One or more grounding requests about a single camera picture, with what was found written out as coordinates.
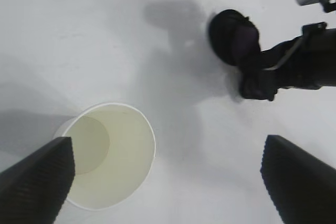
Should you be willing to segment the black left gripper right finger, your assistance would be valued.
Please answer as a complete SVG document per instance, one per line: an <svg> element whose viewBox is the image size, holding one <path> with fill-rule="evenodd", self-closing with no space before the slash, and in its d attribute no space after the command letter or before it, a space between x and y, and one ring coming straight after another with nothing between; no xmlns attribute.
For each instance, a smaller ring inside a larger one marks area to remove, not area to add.
<svg viewBox="0 0 336 224"><path fill-rule="evenodd" d="M335 169L279 135L268 135L260 173L283 223L335 223Z"/></svg>

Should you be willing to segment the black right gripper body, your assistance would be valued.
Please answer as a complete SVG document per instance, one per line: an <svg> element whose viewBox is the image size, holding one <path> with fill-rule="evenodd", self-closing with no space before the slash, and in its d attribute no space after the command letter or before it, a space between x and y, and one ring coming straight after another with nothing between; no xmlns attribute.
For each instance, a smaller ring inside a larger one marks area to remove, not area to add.
<svg viewBox="0 0 336 224"><path fill-rule="evenodd" d="M335 86L335 29L327 23L302 27L303 78L312 87Z"/></svg>

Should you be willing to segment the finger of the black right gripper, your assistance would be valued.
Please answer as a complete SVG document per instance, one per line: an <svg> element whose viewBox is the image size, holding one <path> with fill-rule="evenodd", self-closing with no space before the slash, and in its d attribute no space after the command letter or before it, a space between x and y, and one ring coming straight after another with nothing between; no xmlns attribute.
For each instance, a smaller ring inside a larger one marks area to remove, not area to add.
<svg viewBox="0 0 336 224"><path fill-rule="evenodd" d="M293 40L284 41L271 49L261 53L262 70L277 70L282 67L290 57L301 47L304 38L296 37Z"/></svg>
<svg viewBox="0 0 336 224"><path fill-rule="evenodd" d="M323 46L301 46L277 70L277 88L319 90L323 85L316 77L316 63L323 53Z"/></svg>

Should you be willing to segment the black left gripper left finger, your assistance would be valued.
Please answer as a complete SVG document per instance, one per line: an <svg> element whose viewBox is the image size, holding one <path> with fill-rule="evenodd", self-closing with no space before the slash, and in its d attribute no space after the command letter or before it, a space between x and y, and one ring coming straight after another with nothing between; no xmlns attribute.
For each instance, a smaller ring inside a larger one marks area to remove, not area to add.
<svg viewBox="0 0 336 224"><path fill-rule="evenodd" d="M75 177L70 137L58 137L1 172L1 223L54 223Z"/></svg>

